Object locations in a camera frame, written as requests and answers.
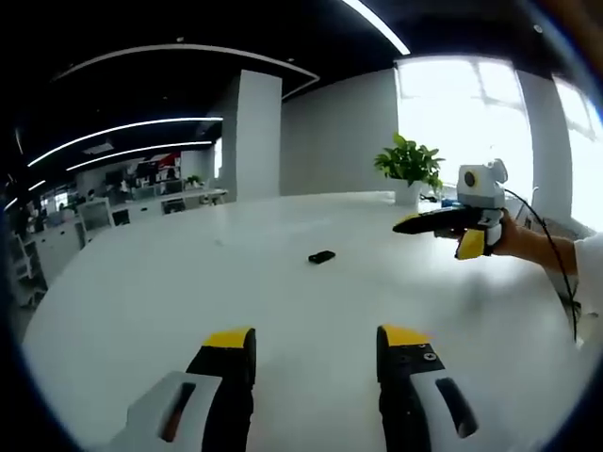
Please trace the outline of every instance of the black ceiling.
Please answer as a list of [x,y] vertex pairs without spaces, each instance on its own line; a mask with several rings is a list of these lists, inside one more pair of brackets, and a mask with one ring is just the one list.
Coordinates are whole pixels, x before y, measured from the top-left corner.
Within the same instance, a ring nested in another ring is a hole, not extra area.
[[[522,69],[535,72],[561,67],[530,20],[507,0],[364,3],[396,32],[413,56],[478,53],[509,57]],[[79,11],[73,4],[61,8],[53,3],[47,8],[36,7],[36,21],[19,23],[20,31],[8,50],[5,108],[9,121],[3,129],[2,161],[17,180],[9,190],[24,192],[24,187],[40,179],[65,180],[67,167],[90,159],[82,150],[107,139],[112,153],[216,139],[219,127],[205,133],[205,127],[194,123],[145,126],[86,140],[32,168],[26,165],[56,146],[109,127],[213,116],[216,102],[241,69],[281,76],[284,94],[313,80],[254,58],[191,49],[115,56],[67,73],[93,58],[161,44],[221,46],[289,61],[319,76],[306,90],[391,67],[399,58],[396,48],[341,0],[230,0],[170,3],[159,8],[94,4]]]

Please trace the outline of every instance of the ceiling light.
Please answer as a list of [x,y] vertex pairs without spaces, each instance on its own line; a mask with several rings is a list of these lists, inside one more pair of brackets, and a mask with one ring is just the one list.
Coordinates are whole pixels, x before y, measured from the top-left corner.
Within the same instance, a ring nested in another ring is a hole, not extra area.
[[80,141],[84,141],[85,139],[88,139],[88,138],[98,137],[99,135],[102,135],[102,134],[108,134],[110,132],[115,132],[118,130],[129,129],[131,127],[139,127],[141,125],[163,124],[166,122],[187,122],[187,121],[222,121],[222,118],[217,118],[217,117],[216,118],[170,118],[170,119],[166,119],[166,120],[143,121],[143,122],[134,122],[132,124],[120,125],[118,127],[112,127],[110,129],[101,130],[100,132],[95,132],[94,134],[86,135],[85,137],[80,137],[80,138],[74,139],[73,141],[69,141],[68,143],[61,144],[57,148],[51,149],[47,153],[32,160],[27,165],[29,167],[33,167],[35,164],[42,161],[48,155],[51,155],[57,151],[60,151],[61,149],[66,148],[67,146],[71,146],[72,144],[79,143]]
[[118,155],[125,155],[127,153],[139,153],[142,151],[151,151],[152,149],[171,148],[171,147],[175,147],[175,146],[196,146],[196,145],[200,145],[200,144],[212,144],[212,143],[211,143],[211,141],[189,141],[186,143],[158,144],[156,146],[147,146],[146,148],[131,149],[130,151],[122,151],[120,153],[112,153],[111,155],[103,155],[102,157],[94,158],[92,160],[89,160],[88,162],[79,163],[77,165],[67,168],[67,171],[75,170],[77,168],[82,168],[82,167],[85,167],[86,165],[90,165],[91,163],[100,162],[101,160],[106,160],[111,157],[117,157]]
[[4,206],[4,211],[6,212],[15,202],[17,202],[16,198]]
[[28,190],[35,190],[36,188],[38,188],[39,186],[41,186],[42,184],[44,184],[46,181],[39,181],[37,184],[35,184],[34,186],[31,186]]
[[408,47],[396,36],[391,28],[382,21],[377,14],[368,9],[360,0],[341,0],[350,8],[355,9],[361,16],[367,19],[375,28],[377,28],[389,41],[394,44],[399,52],[403,55],[410,55],[411,51]]

